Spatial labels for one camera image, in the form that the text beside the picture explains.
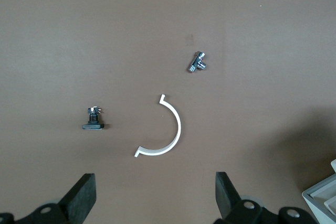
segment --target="small metal fitting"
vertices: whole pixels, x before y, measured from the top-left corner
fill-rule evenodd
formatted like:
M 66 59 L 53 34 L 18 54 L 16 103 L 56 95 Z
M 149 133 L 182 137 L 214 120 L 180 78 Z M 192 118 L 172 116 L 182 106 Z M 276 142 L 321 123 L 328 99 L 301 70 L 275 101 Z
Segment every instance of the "small metal fitting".
M 244 202 L 244 207 L 246 207 L 247 209 L 254 209 L 255 205 L 251 201 L 246 201 Z
M 288 209 L 287 210 L 287 214 L 290 217 L 293 217 L 293 218 L 299 218 L 300 217 L 300 214 L 296 210 L 294 210 L 294 209 Z
M 203 52 L 198 51 L 195 53 L 195 57 L 188 67 L 188 71 L 190 73 L 194 72 L 196 68 L 198 68 L 199 70 L 205 69 L 206 64 L 202 62 L 202 59 L 204 56 L 205 56 L 205 53 Z
M 88 108 L 89 122 L 83 125 L 84 130 L 102 130 L 104 128 L 103 123 L 99 123 L 98 114 L 101 114 L 101 108 L 94 106 Z

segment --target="chrome pipe fitting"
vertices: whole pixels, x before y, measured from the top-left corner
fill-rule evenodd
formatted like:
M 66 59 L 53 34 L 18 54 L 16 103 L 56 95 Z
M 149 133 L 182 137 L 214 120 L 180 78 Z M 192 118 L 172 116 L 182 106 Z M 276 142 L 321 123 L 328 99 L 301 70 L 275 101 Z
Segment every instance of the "chrome pipe fitting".
M 196 70 L 196 68 L 198 68 L 199 70 L 204 70 L 205 69 L 206 64 L 204 62 L 202 62 L 202 59 L 203 59 L 204 56 L 205 56 L 205 53 L 203 53 L 203 52 L 198 51 L 198 52 L 195 53 L 195 57 L 188 67 L 188 71 L 190 73 L 194 72 Z

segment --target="metal screw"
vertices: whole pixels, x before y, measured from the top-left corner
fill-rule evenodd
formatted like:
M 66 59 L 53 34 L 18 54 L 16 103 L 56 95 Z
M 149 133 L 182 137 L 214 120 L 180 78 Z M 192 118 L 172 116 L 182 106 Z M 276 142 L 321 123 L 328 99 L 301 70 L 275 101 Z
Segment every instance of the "metal screw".
M 41 214 L 46 214 L 46 213 L 48 213 L 48 212 L 50 212 L 51 211 L 51 207 L 45 207 L 45 208 L 43 208 L 41 211 L 40 211 L 40 213 Z
M 244 202 L 244 207 L 246 207 L 247 209 L 254 209 L 255 206 L 251 201 L 246 201 Z
M 293 218 L 299 218 L 300 217 L 300 214 L 297 211 L 295 211 L 294 209 L 288 209 L 287 214 L 290 217 L 293 217 Z

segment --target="white curved clip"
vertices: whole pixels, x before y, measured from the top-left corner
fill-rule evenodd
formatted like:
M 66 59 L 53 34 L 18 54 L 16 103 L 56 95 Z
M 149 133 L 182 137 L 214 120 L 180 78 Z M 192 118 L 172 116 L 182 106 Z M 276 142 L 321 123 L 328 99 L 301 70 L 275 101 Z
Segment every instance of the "white curved clip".
M 180 138 L 180 135 L 181 135 L 180 116 L 178 115 L 177 111 L 174 109 L 173 106 L 171 106 L 169 103 L 163 101 L 164 97 L 165 97 L 165 95 L 162 94 L 159 104 L 162 104 L 162 105 L 166 106 L 168 109 L 170 109 L 174 113 L 174 115 L 176 117 L 176 120 L 177 120 L 177 134 L 176 134 L 174 140 L 169 145 L 167 145 L 165 148 L 162 148 L 162 149 L 150 150 L 150 149 L 146 149 L 144 147 L 139 146 L 139 148 L 136 151 L 134 157 L 137 157 L 140 153 L 143 154 L 143 155 L 148 155 L 148 156 L 157 156 L 157 155 L 164 154 L 164 153 L 170 151 L 175 146 L 175 144 L 178 142 L 178 139 Z

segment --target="white container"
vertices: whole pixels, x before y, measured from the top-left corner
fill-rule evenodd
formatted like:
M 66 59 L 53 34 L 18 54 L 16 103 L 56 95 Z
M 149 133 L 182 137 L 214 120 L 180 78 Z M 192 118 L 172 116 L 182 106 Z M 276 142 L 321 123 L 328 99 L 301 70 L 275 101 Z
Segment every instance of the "white container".
M 336 159 L 331 166 L 336 169 Z M 336 174 L 305 190 L 302 196 L 321 224 L 336 223 Z

